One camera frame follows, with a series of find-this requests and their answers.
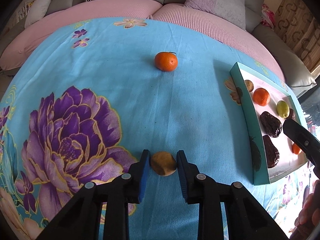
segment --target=floor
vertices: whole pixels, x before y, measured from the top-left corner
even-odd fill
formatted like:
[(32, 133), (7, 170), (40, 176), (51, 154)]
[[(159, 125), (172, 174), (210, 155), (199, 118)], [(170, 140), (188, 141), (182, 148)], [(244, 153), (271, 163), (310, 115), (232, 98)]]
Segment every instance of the floor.
[(2, 99), (4, 93), (6, 92), (8, 86), (10, 85), (12, 78), (4, 75), (0, 75), (0, 100)]

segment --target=orange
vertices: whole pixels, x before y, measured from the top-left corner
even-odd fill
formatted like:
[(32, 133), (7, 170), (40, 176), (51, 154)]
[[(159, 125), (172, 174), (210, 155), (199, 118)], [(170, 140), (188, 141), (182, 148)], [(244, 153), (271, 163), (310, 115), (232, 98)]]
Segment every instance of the orange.
[(292, 152), (296, 155), (300, 154), (302, 152), (302, 150), (299, 148), (298, 145), (296, 145), (295, 143), (293, 143), (292, 145)]
[(264, 88), (257, 88), (253, 92), (253, 101), (259, 106), (266, 106), (270, 102), (270, 95)]
[(162, 71), (173, 71), (178, 66), (178, 59), (172, 52), (159, 52), (155, 56), (155, 64)]

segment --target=white pillow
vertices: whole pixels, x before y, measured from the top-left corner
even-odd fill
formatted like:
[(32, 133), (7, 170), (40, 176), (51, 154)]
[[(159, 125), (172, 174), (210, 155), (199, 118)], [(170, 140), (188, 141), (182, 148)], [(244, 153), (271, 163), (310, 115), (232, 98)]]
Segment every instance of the white pillow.
[(28, 12), (24, 28), (42, 19), (48, 10), (50, 2), (51, 0), (35, 0)]

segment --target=screw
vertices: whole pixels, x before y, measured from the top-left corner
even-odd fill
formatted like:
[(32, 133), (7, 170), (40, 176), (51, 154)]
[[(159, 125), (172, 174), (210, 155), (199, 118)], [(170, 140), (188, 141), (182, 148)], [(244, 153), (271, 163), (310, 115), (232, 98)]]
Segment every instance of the screw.
[(204, 174), (202, 174), (202, 173), (199, 173), (198, 175), (197, 175), (197, 179), (199, 179), (199, 180), (204, 180), (206, 178), (206, 175), (204, 175)]
[(233, 186), (235, 186), (236, 188), (242, 188), (243, 185), (242, 185), (241, 182), (236, 181), (236, 182), (233, 183)]
[(130, 173), (124, 173), (121, 175), (122, 179), (130, 179), (131, 178), (131, 174)]
[(85, 188), (93, 188), (94, 183), (92, 181), (90, 181), (90, 182), (87, 182), (84, 186), (85, 186)]

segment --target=pink sofa cover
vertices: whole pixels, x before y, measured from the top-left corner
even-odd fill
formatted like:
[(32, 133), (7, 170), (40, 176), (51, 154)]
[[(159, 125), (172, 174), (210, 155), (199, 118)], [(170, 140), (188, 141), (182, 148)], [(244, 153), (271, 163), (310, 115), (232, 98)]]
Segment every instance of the pink sofa cover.
[(153, 0), (95, 0), (44, 17), (20, 33), (5, 49), (3, 70), (21, 67), (38, 45), (60, 27), (102, 17), (147, 18), (162, 7)]
[(255, 37), (218, 16), (172, 3), (164, 5), (151, 19), (174, 23), (206, 34), (254, 58), (284, 81), (279, 64)]

